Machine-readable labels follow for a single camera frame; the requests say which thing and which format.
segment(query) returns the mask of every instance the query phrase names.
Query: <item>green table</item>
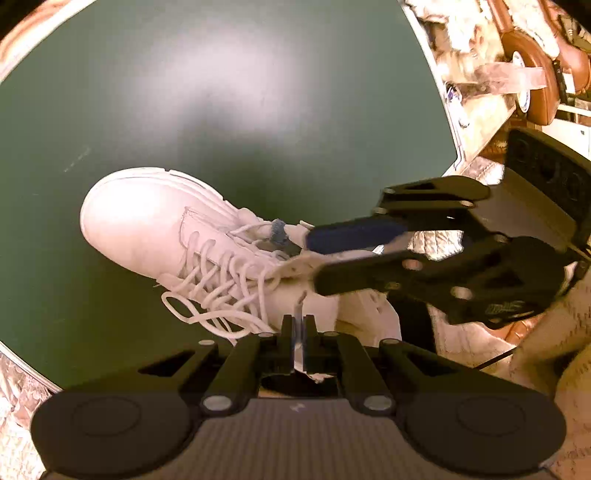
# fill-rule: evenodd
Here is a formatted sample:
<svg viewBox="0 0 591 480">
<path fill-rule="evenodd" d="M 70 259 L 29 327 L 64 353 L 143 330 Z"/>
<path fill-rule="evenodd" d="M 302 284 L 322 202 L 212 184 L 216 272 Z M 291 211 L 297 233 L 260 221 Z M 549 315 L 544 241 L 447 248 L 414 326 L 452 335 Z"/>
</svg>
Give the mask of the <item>green table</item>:
<svg viewBox="0 0 591 480">
<path fill-rule="evenodd" d="M 209 337 L 83 239 L 103 176 L 162 166 L 325 223 L 457 158 L 392 0 L 98 0 L 10 74 L 0 112 L 0 340 L 61 388 Z"/>
</svg>

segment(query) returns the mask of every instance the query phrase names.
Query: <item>white shoelace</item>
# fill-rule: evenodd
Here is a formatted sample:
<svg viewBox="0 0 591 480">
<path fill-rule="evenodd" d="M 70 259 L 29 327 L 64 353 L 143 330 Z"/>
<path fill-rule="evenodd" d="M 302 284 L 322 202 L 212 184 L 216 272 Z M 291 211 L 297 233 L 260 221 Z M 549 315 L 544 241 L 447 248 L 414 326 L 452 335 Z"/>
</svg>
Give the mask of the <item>white shoelace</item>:
<svg viewBox="0 0 591 480">
<path fill-rule="evenodd" d="M 264 239 L 252 241 L 245 234 L 254 228 L 270 225 L 271 223 L 266 221 L 250 223 L 228 232 L 228 235 L 234 237 L 238 244 L 256 246 Z M 273 328 L 268 324 L 265 295 L 279 286 L 281 277 L 268 278 L 270 268 L 265 267 L 256 280 L 249 280 L 246 274 L 256 261 L 245 260 L 230 251 L 224 252 L 220 265 L 216 265 L 210 262 L 207 257 L 207 253 L 214 246 L 215 240 L 207 240 L 197 251 L 198 238 L 199 232 L 197 231 L 189 236 L 183 268 L 183 272 L 189 273 L 176 288 L 162 294 L 161 298 L 166 308 L 182 322 L 200 323 L 214 335 L 229 340 L 232 345 L 236 345 L 239 338 L 250 333 L 273 332 Z M 267 252 L 255 249 L 254 253 L 258 257 L 286 260 L 285 254 L 279 250 Z M 187 296 L 178 293 L 190 284 L 194 284 L 194 287 Z M 240 289 L 242 298 L 239 300 L 234 299 L 229 294 L 230 289 L 234 286 L 238 286 Z M 189 300 L 191 297 L 195 298 L 195 295 L 200 292 L 206 293 L 205 298 L 200 303 L 202 309 L 207 310 L 206 313 L 199 313 L 195 305 Z M 182 315 L 169 302 L 169 299 L 176 299 L 181 302 L 187 307 L 191 316 L 185 317 Z M 230 323 L 238 325 L 242 330 L 234 332 L 230 327 Z"/>
</svg>

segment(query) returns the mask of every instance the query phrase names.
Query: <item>brown chair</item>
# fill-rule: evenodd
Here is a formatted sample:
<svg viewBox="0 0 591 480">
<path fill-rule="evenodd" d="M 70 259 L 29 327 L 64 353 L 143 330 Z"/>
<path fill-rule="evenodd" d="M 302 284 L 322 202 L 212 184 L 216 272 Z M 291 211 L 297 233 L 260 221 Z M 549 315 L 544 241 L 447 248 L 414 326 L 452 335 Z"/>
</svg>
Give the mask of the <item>brown chair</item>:
<svg viewBox="0 0 591 480">
<path fill-rule="evenodd" d="M 512 59 L 513 54 L 519 52 L 526 67 L 544 69 L 546 87 L 530 92 L 530 108 L 525 114 L 532 123 L 549 125 L 556 116 L 560 104 L 560 90 L 552 60 L 533 38 L 515 29 L 509 9 L 503 0 L 488 0 L 488 3 L 507 59 Z"/>
<path fill-rule="evenodd" d="M 591 87 L 591 63 L 589 56 L 583 50 L 571 45 L 564 37 L 562 26 L 558 18 L 565 14 L 558 6 L 551 4 L 547 0 L 538 0 L 544 19 L 552 29 L 554 38 L 560 48 L 558 59 L 564 69 L 569 69 L 573 75 L 574 89 L 577 95 L 585 93 Z"/>
</svg>

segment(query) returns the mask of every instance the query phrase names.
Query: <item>white sneaker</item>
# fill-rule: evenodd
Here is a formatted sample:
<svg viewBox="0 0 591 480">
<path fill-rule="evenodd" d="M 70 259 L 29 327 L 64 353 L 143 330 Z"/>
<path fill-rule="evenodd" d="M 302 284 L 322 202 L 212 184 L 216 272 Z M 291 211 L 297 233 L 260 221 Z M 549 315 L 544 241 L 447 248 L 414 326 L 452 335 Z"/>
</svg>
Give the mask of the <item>white sneaker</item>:
<svg viewBox="0 0 591 480">
<path fill-rule="evenodd" d="M 311 226 L 262 220 L 186 174 L 132 168 L 108 175 L 87 194 L 80 227 L 103 255 L 167 288 L 162 300 L 177 318 L 199 322 L 232 343 L 251 332 L 278 331 L 283 316 L 294 314 L 300 302 L 304 314 L 315 316 L 319 331 L 335 330 L 339 297 L 320 296 L 311 285 L 311 273 L 327 257 L 303 251 L 287 258 L 279 250 L 259 248 L 262 242 L 287 239 L 303 246 Z M 389 304 L 383 308 L 383 296 L 364 292 L 342 296 L 350 298 L 349 308 L 341 309 L 344 321 L 366 338 L 379 336 L 377 331 L 399 332 L 398 317 Z M 191 316 L 183 316 L 170 299 L 182 302 Z M 190 300 L 207 312 L 197 311 Z M 381 310 L 385 329 L 376 325 Z M 234 331 L 230 323 L 242 329 Z"/>
</svg>

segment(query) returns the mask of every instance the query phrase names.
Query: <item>shoe toe cap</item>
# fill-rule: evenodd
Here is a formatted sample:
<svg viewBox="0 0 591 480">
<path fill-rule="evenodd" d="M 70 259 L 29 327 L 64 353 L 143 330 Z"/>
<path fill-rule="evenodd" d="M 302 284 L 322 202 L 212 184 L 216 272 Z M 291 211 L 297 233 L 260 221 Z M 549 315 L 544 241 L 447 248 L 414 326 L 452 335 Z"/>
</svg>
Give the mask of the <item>shoe toe cap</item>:
<svg viewBox="0 0 591 480">
<path fill-rule="evenodd" d="M 84 238 L 128 270 L 156 278 L 176 273 L 182 202 L 142 184 L 113 182 L 93 189 L 80 211 Z"/>
</svg>

